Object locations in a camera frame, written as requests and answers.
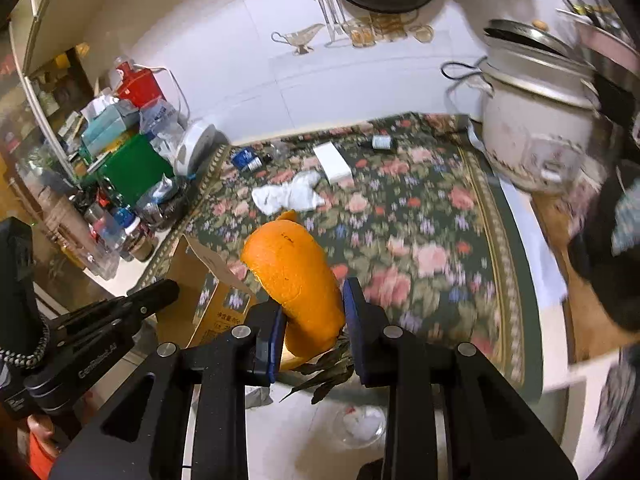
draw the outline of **cardboard box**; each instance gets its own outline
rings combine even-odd
[[[198,303],[209,272],[218,282],[202,312]],[[249,308],[257,303],[255,294],[236,278],[219,254],[185,235],[178,242],[165,277],[178,283],[180,295],[156,313],[161,343],[171,341],[180,348],[207,343],[225,330],[242,324]],[[224,305],[225,298],[236,293],[233,289],[244,293],[244,301],[237,308]]]

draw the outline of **tiled wall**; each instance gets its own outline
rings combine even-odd
[[[324,23],[314,0],[107,0],[86,31],[90,51],[82,63],[91,81],[120,54],[168,66],[191,117],[206,117],[240,141],[406,110],[472,111],[478,91],[447,92],[441,63],[482,56],[482,28],[491,18],[540,19],[570,41],[572,28],[556,7],[561,0],[433,0],[415,22],[434,28],[431,43],[409,35],[363,49],[349,41],[325,46],[323,28],[310,42],[314,51],[294,56],[293,47],[274,43],[271,33]],[[159,80],[177,103],[168,76]]]

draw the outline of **green floral mat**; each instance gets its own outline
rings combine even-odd
[[[390,322],[426,341],[473,342],[525,399],[537,399],[542,343],[529,265],[499,181],[468,143],[467,121],[406,113],[286,137],[289,158],[251,175],[228,163],[235,148],[219,148],[196,205],[161,245],[137,287],[167,271],[186,232],[217,251],[265,299],[239,253],[245,238],[276,215],[263,215],[251,190],[288,182],[302,170],[322,173],[312,149],[330,140],[353,168],[353,178],[330,185],[323,177],[316,191],[325,205],[298,217],[324,247],[336,278],[357,276],[366,298],[384,307]],[[393,136],[397,154],[358,146],[374,133]],[[212,278],[201,303],[213,285]],[[227,301],[242,310],[240,293]]]

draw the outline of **red container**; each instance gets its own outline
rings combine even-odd
[[[116,70],[122,74],[122,84],[116,88],[116,94],[120,99],[128,99],[138,108],[159,97],[164,99],[153,72],[148,68],[133,70],[125,61],[118,65]]]

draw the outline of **metal screw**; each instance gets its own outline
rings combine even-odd
[[[162,343],[158,347],[158,350],[156,350],[156,352],[158,352],[158,355],[160,357],[169,357],[170,355],[173,355],[176,350],[177,350],[177,347],[175,346],[175,344],[173,344],[173,343]]]
[[[402,329],[396,325],[385,326],[382,333],[389,339],[398,339],[402,335]]]
[[[247,325],[238,325],[232,328],[231,335],[236,339],[247,337],[251,333],[251,329]]]
[[[472,355],[476,355],[476,347],[471,343],[460,343],[458,345],[458,352],[463,356],[471,357]]]

